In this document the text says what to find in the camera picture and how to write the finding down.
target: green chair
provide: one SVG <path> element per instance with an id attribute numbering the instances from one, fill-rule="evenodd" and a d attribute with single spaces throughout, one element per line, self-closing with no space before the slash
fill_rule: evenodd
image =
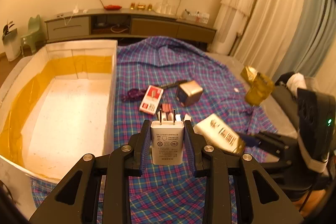
<path id="1" fill-rule="evenodd" d="M 24 55 L 23 46 L 28 45 L 31 49 L 31 53 L 36 53 L 35 43 L 38 41 L 43 41 L 44 33 L 41 27 L 40 15 L 37 15 L 35 18 L 31 17 L 28 21 L 28 32 L 27 34 L 21 36 L 21 53 Z"/>

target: blue plaid fabric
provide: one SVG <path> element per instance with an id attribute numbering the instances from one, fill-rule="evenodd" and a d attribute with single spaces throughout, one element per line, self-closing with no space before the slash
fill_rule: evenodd
<path id="1" fill-rule="evenodd" d="M 187 43 L 168 37 L 150 37 L 119 47 L 117 65 L 115 148 L 126 144 L 132 134 L 138 133 L 145 119 L 156 119 L 139 112 L 140 102 L 123 103 L 120 95 L 132 88 L 145 89 L 148 85 L 163 85 L 183 79 L 196 80 L 203 87 L 204 93 L 199 102 L 182 107 L 175 99 L 176 88 L 165 90 L 161 102 L 173 104 L 176 113 L 182 116 L 186 113 L 191 115 L 193 124 L 216 113 L 237 132 L 276 132 L 261 107 L 251 107 L 245 102 L 246 91 L 229 69 Z M 266 155 L 258 148 L 246 148 L 245 152 L 259 162 Z M 230 178 L 232 222 L 236 223 L 232 182 Z M 48 185 L 48 192 L 44 184 L 32 179 L 37 206 L 54 187 Z M 150 157 L 142 177 L 130 178 L 129 190 L 132 223 L 202 223 L 205 179 L 192 177 L 186 153 L 181 165 L 153 165 Z"/>

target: white cloth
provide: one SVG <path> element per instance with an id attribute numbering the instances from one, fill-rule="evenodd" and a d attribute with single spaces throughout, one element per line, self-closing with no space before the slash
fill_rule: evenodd
<path id="1" fill-rule="evenodd" d="M 254 0 L 222 0 L 214 27 L 217 29 L 210 52 L 228 55 L 237 36 L 242 36 Z"/>
<path id="2" fill-rule="evenodd" d="M 306 85 L 306 81 L 305 81 L 305 77 L 300 74 L 300 73 L 296 73 L 294 75 L 292 75 L 291 78 L 289 78 L 289 80 L 287 81 L 286 86 L 288 87 L 288 89 L 291 91 L 291 93 L 297 97 L 297 89 L 307 89 L 307 85 Z"/>

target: metal screw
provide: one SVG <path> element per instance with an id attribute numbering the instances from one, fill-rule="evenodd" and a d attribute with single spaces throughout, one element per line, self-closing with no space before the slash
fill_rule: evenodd
<path id="1" fill-rule="evenodd" d="M 250 161 L 252 159 L 252 156 L 250 154 L 244 154 L 243 159 L 247 160 L 247 161 Z"/>
<path id="2" fill-rule="evenodd" d="M 213 146 L 211 146 L 211 145 L 206 145 L 206 146 L 204 147 L 204 150 L 207 151 L 207 152 L 212 152 L 212 151 L 214 150 L 214 148 L 213 148 Z"/>
<path id="3" fill-rule="evenodd" d="M 85 161 L 90 161 L 90 160 L 92 160 L 92 155 L 91 155 L 91 154 L 85 154 L 85 155 L 83 156 L 83 160 L 85 160 Z"/>
<path id="4" fill-rule="evenodd" d="M 128 144 L 121 147 L 121 150 L 123 150 L 124 152 L 128 152 L 131 149 L 132 149 L 132 147 Z"/>

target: white curtain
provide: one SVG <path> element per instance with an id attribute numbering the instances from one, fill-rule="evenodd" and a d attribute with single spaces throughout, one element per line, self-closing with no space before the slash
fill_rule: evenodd
<path id="1" fill-rule="evenodd" d="M 257 0 L 233 55 L 272 77 L 294 36 L 304 0 Z"/>
<path id="2" fill-rule="evenodd" d="M 237 35 L 241 36 L 250 16 L 254 0 L 222 0 L 214 27 L 217 29 L 208 50 L 229 54 Z"/>

